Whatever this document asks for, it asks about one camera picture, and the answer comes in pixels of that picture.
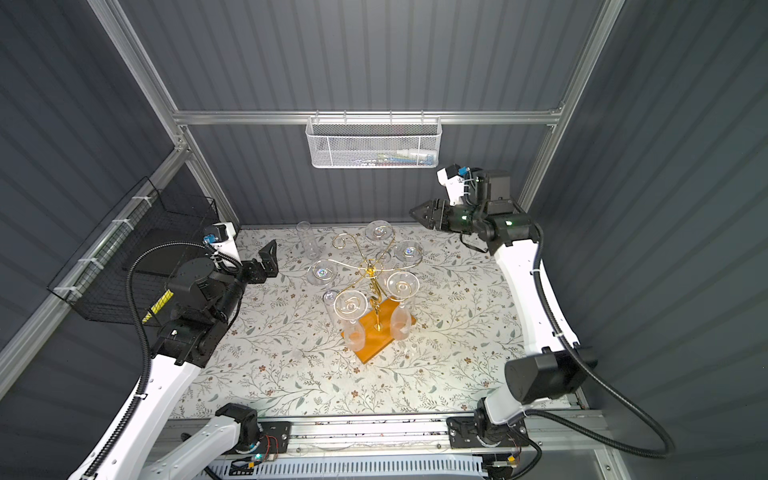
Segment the black wire basket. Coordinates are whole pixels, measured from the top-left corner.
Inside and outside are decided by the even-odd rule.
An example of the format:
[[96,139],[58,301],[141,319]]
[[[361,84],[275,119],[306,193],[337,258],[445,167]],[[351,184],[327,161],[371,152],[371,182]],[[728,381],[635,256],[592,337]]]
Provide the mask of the black wire basket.
[[[110,234],[95,249],[88,250],[86,257],[73,256],[48,284],[48,291],[87,320],[133,323],[125,296],[131,264],[162,243],[201,243],[203,228],[218,221],[213,199],[153,189],[126,218],[112,221]],[[169,247],[151,253],[138,264],[133,291],[145,326],[161,326],[160,318],[165,315],[154,312],[170,297],[168,278],[182,263],[203,254],[202,249],[194,247]]]

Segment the wooden base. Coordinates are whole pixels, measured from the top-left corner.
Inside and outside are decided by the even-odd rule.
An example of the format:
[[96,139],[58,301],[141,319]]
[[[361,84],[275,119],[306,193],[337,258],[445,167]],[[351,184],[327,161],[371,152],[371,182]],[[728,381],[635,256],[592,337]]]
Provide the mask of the wooden base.
[[[384,350],[394,339],[389,334],[389,317],[392,311],[397,308],[398,303],[394,300],[385,300],[379,309],[379,319],[382,329],[376,329],[376,313],[371,311],[360,319],[360,325],[366,329],[366,345],[358,352],[355,352],[361,362],[367,363],[377,353]],[[416,324],[416,318],[411,316],[411,325]]]

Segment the gray wall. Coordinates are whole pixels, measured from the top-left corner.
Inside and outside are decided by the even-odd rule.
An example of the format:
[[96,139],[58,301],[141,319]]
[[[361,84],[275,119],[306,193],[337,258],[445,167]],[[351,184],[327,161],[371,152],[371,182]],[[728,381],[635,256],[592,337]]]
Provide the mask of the gray wall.
[[[0,72],[2,347],[172,144],[86,2],[0,1]],[[131,327],[67,316],[0,401],[0,477],[65,478],[140,370]]]
[[[764,476],[767,125],[765,2],[628,2],[535,199],[598,372],[677,440],[626,456],[635,478]],[[619,439],[658,445],[587,393]]]
[[[182,110],[493,111],[558,107],[601,2],[123,6]],[[445,127],[439,161],[513,170],[519,193],[545,128]],[[433,169],[316,169],[303,127],[192,131],[245,224],[410,221],[445,194]]]

